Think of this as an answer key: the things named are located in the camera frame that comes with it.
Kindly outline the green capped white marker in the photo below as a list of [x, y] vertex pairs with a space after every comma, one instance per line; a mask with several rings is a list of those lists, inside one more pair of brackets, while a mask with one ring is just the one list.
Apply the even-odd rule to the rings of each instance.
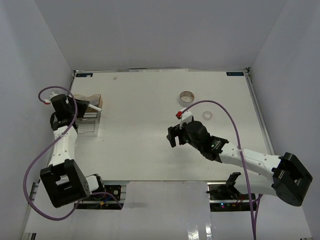
[[91, 108], [91, 109], [93, 109], [93, 110], [96, 110], [96, 111], [98, 111], [98, 112], [101, 112], [101, 111], [102, 111], [101, 108], [99, 108], [99, 107], [97, 107], [97, 106], [95, 106], [95, 105], [92, 105], [92, 104], [89, 104], [88, 107]]

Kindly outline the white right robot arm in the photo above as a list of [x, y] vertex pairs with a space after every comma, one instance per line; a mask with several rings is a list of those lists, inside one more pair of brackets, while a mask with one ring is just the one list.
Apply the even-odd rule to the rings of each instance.
[[258, 180], [249, 183], [252, 193], [277, 196], [295, 207], [302, 205], [313, 177], [296, 155], [239, 150], [228, 140], [210, 135], [206, 127], [195, 120], [170, 126], [167, 130], [166, 138], [173, 148], [189, 144], [209, 161], [235, 165], [258, 174]]

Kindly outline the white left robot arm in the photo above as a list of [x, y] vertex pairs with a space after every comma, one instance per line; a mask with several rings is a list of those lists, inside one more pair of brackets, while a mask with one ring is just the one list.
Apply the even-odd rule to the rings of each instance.
[[98, 174], [85, 176], [75, 161], [79, 130], [76, 118], [84, 116], [90, 102], [54, 92], [49, 101], [54, 108], [50, 126], [57, 142], [48, 166], [40, 170], [40, 179], [52, 205], [60, 208], [89, 195], [96, 200], [103, 198], [106, 187], [101, 177]]

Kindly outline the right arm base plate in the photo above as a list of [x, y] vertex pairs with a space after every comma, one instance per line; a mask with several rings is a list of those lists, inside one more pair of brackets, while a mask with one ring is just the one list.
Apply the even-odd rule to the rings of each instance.
[[234, 186], [210, 183], [206, 193], [212, 213], [250, 211], [249, 195], [240, 193]]

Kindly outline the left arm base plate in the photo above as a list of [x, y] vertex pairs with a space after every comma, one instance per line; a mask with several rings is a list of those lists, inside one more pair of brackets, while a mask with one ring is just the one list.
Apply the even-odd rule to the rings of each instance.
[[121, 210], [126, 197], [126, 187], [120, 184], [104, 185], [104, 194], [89, 196], [77, 206], [78, 210]]

